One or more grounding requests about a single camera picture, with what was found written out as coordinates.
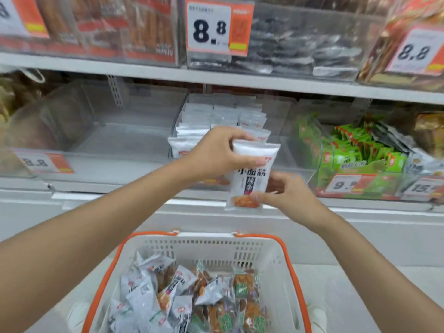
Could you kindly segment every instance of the hand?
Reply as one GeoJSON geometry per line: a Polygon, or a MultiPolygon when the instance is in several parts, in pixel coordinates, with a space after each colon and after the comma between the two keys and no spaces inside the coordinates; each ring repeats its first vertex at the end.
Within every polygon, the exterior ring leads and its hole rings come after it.
{"type": "Polygon", "coordinates": [[[233,139],[254,141],[247,132],[230,126],[212,128],[202,140],[182,159],[187,162],[196,181],[217,178],[233,170],[265,166],[265,157],[235,154],[233,139]]]}
{"type": "Polygon", "coordinates": [[[271,172],[267,192],[250,196],[278,208],[289,219],[318,233],[332,213],[313,194],[304,180],[293,173],[271,172]]]}

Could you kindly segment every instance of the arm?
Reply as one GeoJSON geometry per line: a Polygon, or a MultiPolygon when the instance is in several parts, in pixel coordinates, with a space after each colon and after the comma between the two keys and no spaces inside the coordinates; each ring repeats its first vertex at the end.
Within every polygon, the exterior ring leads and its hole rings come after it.
{"type": "Polygon", "coordinates": [[[444,310],[351,224],[325,207],[300,177],[273,173],[269,188],[279,194],[253,196],[325,241],[382,333],[444,332],[444,310]]]}
{"type": "Polygon", "coordinates": [[[265,164],[262,157],[234,154],[233,138],[253,139],[237,128],[214,128],[180,160],[1,242],[0,332],[20,333],[34,324],[192,183],[265,164]]]}

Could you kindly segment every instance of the white plastic basket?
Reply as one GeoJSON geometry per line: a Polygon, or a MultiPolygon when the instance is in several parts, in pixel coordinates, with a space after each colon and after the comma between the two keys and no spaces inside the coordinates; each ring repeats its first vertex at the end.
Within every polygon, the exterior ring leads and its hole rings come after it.
{"type": "Polygon", "coordinates": [[[254,268],[261,280],[264,305],[270,318],[267,333],[311,333],[308,310],[284,242],[271,235],[216,233],[135,233],[118,248],[91,304],[82,333],[111,333],[108,310],[120,299],[120,276],[130,271],[136,250],[161,253],[179,264],[198,260],[209,270],[232,265],[254,268]]]}

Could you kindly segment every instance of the price label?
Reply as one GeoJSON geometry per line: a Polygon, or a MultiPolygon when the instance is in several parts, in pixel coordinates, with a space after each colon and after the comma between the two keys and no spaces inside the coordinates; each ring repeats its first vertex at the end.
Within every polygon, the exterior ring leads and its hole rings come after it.
{"type": "Polygon", "coordinates": [[[444,28],[413,28],[399,46],[386,71],[440,75],[444,70],[444,28]]]}
{"type": "Polygon", "coordinates": [[[443,179],[421,178],[408,187],[404,194],[415,196],[430,196],[435,191],[444,185],[443,179]]]}
{"type": "Polygon", "coordinates": [[[362,175],[335,175],[325,191],[327,193],[350,193],[362,175]]]}
{"type": "Polygon", "coordinates": [[[188,51],[247,55],[254,2],[185,2],[188,51]]]}
{"type": "Polygon", "coordinates": [[[32,172],[74,173],[63,155],[58,153],[38,153],[36,151],[14,151],[21,162],[32,172]]]}
{"type": "Polygon", "coordinates": [[[0,0],[0,34],[49,38],[35,0],[0,0]]]}

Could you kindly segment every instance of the white shelf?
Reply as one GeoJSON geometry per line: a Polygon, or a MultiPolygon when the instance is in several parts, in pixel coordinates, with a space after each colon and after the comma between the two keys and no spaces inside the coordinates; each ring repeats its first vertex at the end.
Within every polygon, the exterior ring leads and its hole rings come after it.
{"type": "Polygon", "coordinates": [[[123,77],[162,79],[226,86],[242,86],[259,89],[315,93],[322,95],[342,95],[359,98],[444,104],[444,94],[442,93],[390,89],[341,82],[198,71],[189,70],[186,69],[186,67],[167,68],[160,66],[101,62],[85,59],[68,59],[61,57],[6,53],[0,53],[0,62],[1,64],[17,67],[81,72],[89,74],[111,74],[114,76],[123,77]]]}

